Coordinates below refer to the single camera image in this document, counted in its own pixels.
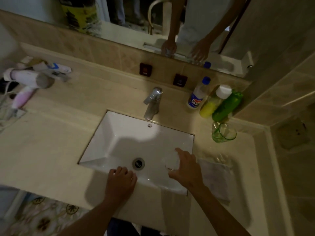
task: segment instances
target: mirror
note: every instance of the mirror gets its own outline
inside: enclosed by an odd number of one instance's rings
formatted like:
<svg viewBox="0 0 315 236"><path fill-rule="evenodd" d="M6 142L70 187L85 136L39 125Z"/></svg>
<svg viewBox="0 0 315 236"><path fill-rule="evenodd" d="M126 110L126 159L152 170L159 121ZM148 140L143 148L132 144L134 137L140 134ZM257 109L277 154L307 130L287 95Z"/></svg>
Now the mirror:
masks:
<svg viewBox="0 0 315 236"><path fill-rule="evenodd" d="M243 77L220 55L250 0L0 0L0 8Z"/></svg>

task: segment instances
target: forearm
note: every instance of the forearm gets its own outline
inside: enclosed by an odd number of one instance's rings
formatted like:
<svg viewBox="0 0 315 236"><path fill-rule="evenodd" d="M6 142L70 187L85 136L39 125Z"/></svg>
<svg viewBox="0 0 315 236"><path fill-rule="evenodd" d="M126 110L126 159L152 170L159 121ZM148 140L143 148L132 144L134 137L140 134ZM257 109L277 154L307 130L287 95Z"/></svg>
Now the forearm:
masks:
<svg viewBox="0 0 315 236"><path fill-rule="evenodd" d="M179 19L184 7L185 0L171 0L172 2L172 14L171 25L169 29L168 39L175 41L177 25L179 25Z"/></svg>
<svg viewBox="0 0 315 236"><path fill-rule="evenodd" d="M245 228L220 204L206 186L190 189L218 236L250 236Z"/></svg>
<svg viewBox="0 0 315 236"><path fill-rule="evenodd" d="M82 218L61 231L58 236L103 236L115 210L115 206L102 202Z"/></svg>
<svg viewBox="0 0 315 236"><path fill-rule="evenodd" d="M219 21L219 23L211 30L211 32L206 36L209 42L213 42L225 29L228 27L232 21L235 20L237 15L241 12L244 6L245 0L234 0L233 5Z"/></svg>

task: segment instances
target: sink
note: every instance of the sink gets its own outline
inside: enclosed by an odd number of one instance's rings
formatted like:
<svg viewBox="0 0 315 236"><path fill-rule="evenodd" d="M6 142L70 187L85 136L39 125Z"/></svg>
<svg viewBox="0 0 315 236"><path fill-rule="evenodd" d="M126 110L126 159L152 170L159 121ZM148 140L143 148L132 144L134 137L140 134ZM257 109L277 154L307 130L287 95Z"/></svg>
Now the sink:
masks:
<svg viewBox="0 0 315 236"><path fill-rule="evenodd" d="M191 153L193 139L185 132L107 111L79 164L106 173L127 167L140 184L187 194L168 177L165 158L174 156L176 147Z"/></svg>

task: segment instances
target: chrome faucet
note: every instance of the chrome faucet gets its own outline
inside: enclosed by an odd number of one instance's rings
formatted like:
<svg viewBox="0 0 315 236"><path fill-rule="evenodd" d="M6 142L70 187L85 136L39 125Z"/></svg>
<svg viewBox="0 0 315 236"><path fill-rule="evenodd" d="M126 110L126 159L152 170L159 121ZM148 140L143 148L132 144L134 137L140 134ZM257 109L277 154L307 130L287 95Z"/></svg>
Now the chrome faucet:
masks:
<svg viewBox="0 0 315 236"><path fill-rule="evenodd" d="M163 92L160 87L155 87L152 90L152 93L143 101L144 104L149 104L146 113L144 114L145 120L152 120L153 116L158 113L162 93Z"/></svg>

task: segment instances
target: hand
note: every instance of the hand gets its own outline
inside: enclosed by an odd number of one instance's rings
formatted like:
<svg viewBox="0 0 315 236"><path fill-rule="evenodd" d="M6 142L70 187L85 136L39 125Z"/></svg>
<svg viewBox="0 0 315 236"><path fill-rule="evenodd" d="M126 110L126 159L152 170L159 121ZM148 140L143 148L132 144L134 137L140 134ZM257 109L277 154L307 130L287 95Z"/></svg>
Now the hand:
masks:
<svg viewBox="0 0 315 236"><path fill-rule="evenodd" d="M191 56L195 61L202 62L208 58L210 46L213 41L208 38L201 39L191 50Z"/></svg>
<svg viewBox="0 0 315 236"><path fill-rule="evenodd" d="M132 195L137 182L137 176L126 167L111 169L108 173L105 198L103 203L118 208Z"/></svg>
<svg viewBox="0 0 315 236"><path fill-rule="evenodd" d="M167 39L161 47L161 55L170 57L174 55L177 49L175 40Z"/></svg>
<svg viewBox="0 0 315 236"><path fill-rule="evenodd" d="M204 187L201 168L196 162L195 155L190 155L189 152L183 151L180 148L175 148L179 156L179 169L169 170L168 176L177 180L183 187L190 192L195 189Z"/></svg>

